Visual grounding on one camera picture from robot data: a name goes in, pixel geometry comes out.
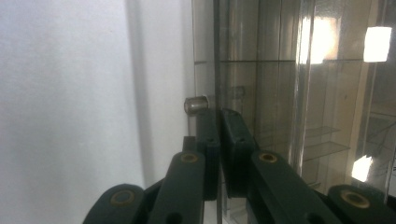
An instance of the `white wall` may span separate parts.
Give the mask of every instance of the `white wall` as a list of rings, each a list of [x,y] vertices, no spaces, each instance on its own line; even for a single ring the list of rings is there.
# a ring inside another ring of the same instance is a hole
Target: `white wall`
[[[191,36],[182,0],[2,1],[0,223],[81,223],[106,189],[162,178]]]

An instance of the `glass shelf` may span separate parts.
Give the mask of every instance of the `glass shelf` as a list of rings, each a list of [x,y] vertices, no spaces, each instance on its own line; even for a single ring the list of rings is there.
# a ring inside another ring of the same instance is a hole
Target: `glass shelf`
[[[335,133],[340,131],[339,129],[334,129],[332,127],[328,127],[328,126],[323,126],[323,127],[319,127],[316,129],[307,129],[305,131],[305,137],[316,137],[316,136],[321,136],[323,134],[327,134],[327,133]]]
[[[334,142],[326,142],[310,147],[304,148],[304,161],[310,161],[319,157],[327,156],[336,152],[344,151],[350,149]]]

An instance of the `glass display case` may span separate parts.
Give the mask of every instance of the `glass display case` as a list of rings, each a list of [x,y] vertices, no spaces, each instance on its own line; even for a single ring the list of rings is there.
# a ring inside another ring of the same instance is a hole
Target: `glass display case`
[[[396,146],[396,4],[216,3],[210,8],[214,15],[201,25],[196,22],[202,17],[194,16],[195,42],[199,35],[214,35],[219,57],[214,77],[209,74],[215,65],[196,60],[197,90],[217,77],[219,107],[240,112],[260,149],[280,153],[312,189],[326,194],[332,186],[349,184],[384,202],[388,194],[396,196],[396,180],[390,178]],[[200,33],[211,19],[214,34]],[[224,197],[227,221],[247,223],[244,206],[244,200]]]

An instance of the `metal cylinder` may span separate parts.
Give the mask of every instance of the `metal cylinder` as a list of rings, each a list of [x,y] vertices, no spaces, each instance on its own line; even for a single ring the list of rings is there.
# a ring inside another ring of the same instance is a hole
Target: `metal cylinder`
[[[195,115],[201,109],[209,108],[209,102],[205,96],[186,98],[184,111],[188,115]]]

